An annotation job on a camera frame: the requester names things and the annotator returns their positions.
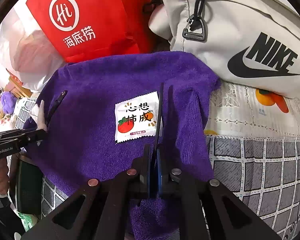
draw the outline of black clip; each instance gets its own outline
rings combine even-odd
[[[206,38],[206,35],[205,35],[205,28],[204,28],[204,24],[203,24],[203,20],[202,20],[201,16],[198,16],[197,20],[195,21],[194,14],[193,14],[188,18],[187,22],[188,22],[188,24],[183,29],[182,37],[184,37],[185,39],[189,39],[189,40],[204,41]],[[193,24],[195,24],[196,26],[198,24],[201,24],[202,33],[192,32],[191,29],[193,29],[193,27],[192,27]]]
[[[202,11],[204,9],[204,2],[205,0],[195,0],[194,13],[188,18],[188,24],[182,32],[182,37],[184,37],[185,39],[194,41],[205,41],[207,36],[206,28],[201,17]],[[199,25],[201,25],[201,33],[195,33],[194,30],[196,30]]]
[[[52,115],[55,113],[55,111],[57,110],[57,108],[60,106],[62,100],[65,98],[65,96],[67,95],[68,90],[65,90],[61,93],[61,95],[58,97],[57,100],[54,101],[54,104],[52,106],[52,108],[50,109],[48,116],[46,117],[46,125],[49,125],[49,122],[51,120]]]

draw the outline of purple fluffy toy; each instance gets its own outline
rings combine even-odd
[[[2,111],[5,114],[13,114],[18,98],[16,98],[11,92],[3,92],[0,100],[2,104]]]

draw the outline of black metal bracket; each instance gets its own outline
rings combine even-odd
[[[250,240],[280,239],[220,181],[200,181],[181,169],[171,168],[160,145],[158,152],[159,196],[181,200],[181,240],[245,240],[247,236]]]
[[[90,179],[58,208],[22,236],[22,240],[124,239],[130,199],[149,197],[150,145],[131,169],[113,179]]]
[[[47,133],[40,130],[12,130],[0,134],[0,159],[19,153],[29,143],[42,141]]]

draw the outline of round bolt head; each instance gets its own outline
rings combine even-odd
[[[94,186],[98,185],[98,183],[99,183],[99,181],[98,181],[97,179],[90,179],[90,180],[88,181],[88,185],[89,185],[90,187],[94,187]]]
[[[132,176],[132,175],[136,175],[136,174],[137,174],[137,170],[136,170],[136,169],[128,169],[128,170],[127,170],[127,174],[128,174],[128,175],[131,175],[131,176]]]
[[[213,186],[213,187],[218,187],[220,185],[220,182],[217,179],[211,179],[210,180],[210,185]]]
[[[171,170],[171,173],[173,175],[180,175],[182,173],[182,170],[178,169],[178,168],[174,168]]]

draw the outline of human hand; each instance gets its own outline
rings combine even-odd
[[[0,159],[0,194],[6,195],[9,189],[9,168],[7,166],[7,158]]]

